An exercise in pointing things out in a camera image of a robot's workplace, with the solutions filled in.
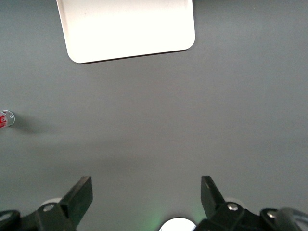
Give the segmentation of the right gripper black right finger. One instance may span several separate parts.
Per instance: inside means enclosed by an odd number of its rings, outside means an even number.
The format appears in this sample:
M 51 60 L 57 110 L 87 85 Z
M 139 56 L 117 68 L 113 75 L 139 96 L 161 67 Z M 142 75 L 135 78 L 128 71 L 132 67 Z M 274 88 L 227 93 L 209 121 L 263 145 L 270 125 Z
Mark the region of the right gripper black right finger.
M 236 202 L 226 201 L 210 176 L 201 177 L 201 202 L 206 218 L 202 231 L 258 231 L 259 216 Z

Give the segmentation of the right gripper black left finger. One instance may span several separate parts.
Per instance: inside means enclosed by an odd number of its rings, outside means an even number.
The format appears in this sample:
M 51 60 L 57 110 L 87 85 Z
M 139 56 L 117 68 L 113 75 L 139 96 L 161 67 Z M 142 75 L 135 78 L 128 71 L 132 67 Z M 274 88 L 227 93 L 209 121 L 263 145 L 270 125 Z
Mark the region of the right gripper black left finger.
M 36 211 L 39 231 L 75 231 L 93 200 L 90 176 L 81 179 L 59 201 L 43 204 Z

